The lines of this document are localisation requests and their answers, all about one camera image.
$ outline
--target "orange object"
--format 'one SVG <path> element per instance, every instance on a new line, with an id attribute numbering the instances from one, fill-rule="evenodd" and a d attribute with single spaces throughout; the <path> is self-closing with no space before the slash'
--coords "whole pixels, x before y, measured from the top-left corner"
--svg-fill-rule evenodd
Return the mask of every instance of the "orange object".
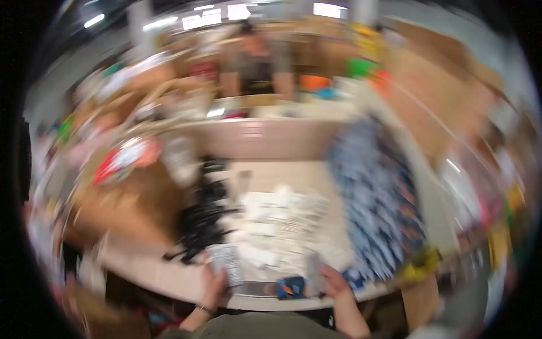
<path id="1" fill-rule="evenodd" d="M 324 78 L 323 76 L 302 75 L 299 80 L 301 83 L 301 90 L 306 92 L 316 92 L 322 88 L 331 86 L 331 80 Z"/>
<path id="2" fill-rule="evenodd" d="M 388 95 L 389 82 L 390 74 L 383 69 L 376 71 L 374 76 L 371 78 L 373 90 L 375 90 L 382 97 L 386 97 Z"/>

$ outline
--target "person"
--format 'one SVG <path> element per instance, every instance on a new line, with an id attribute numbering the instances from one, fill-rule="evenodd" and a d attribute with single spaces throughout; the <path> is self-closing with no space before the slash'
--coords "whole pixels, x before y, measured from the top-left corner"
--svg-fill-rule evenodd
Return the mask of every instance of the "person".
<path id="1" fill-rule="evenodd" d="M 294 76 L 288 51 L 280 41 L 266 39 L 243 20 L 241 39 L 226 53 L 220 83 L 224 97 L 277 93 L 294 100 Z"/>
<path id="2" fill-rule="evenodd" d="M 336 331 L 291 312 L 248 312 L 214 318 L 227 279 L 224 271 L 215 275 L 206 264 L 202 270 L 204 296 L 178 328 L 167 329 L 159 339 L 368 338 L 371 331 L 346 280 L 330 266 L 324 265 L 320 271 L 326 281 L 325 292 L 333 298 Z"/>

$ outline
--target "gray shirt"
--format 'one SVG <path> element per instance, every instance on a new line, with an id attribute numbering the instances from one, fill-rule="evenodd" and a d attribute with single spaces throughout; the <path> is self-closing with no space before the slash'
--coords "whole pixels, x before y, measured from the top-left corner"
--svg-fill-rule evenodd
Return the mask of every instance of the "gray shirt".
<path id="1" fill-rule="evenodd" d="M 286 44 L 277 40 L 266 40 L 269 48 L 269 55 L 251 56 L 236 48 L 229 57 L 225 58 L 223 70 L 225 73 L 238 73 L 241 81 L 243 79 L 253 79 L 258 70 L 259 63 L 269 63 L 272 67 L 272 73 L 291 73 L 292 65 L 290 61 L 289 50 Z"/>

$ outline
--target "window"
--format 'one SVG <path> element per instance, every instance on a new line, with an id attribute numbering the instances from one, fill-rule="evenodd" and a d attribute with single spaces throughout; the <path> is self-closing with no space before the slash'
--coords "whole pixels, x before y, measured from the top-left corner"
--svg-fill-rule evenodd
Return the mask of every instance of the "window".
<path id="1" fill-rule="evenodd" d="M 341 10 L 347 10 L 347 8 L 322 2 L 315 2 L 313 13 L 331 18 L 340 18 Z"/>
<path id="2" fill-rule="evenodd" d="M 243 20 L 250 16 L 246 4 L 228 5 L 229 20 Z"/>
<path id="3" fill-rule="evenodd" d="M 220 9 L 205 11 L 201 16 L 193 15 L 183 18 L 183 29 L 189 30 L 207 25 L 214 25 L 222 22 L 222 14 Z"/>

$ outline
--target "person's right hand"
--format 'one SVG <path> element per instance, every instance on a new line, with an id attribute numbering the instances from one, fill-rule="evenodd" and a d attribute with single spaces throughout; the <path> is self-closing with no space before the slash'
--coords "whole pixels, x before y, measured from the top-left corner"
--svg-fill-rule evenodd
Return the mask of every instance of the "person's right hand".
<path id="1" fill-rule="evenodd" d="M 339 271 L 332 268 L 329 265 L 323 265 L 320 268 L 320 273 L 326 279 L 326 294 L 331 298 L 335 299 L 341 295 L 350 295 L 352 290 L 350 289 L 349 284 L 346 282 L 346 279 L 340 274 Z"/>

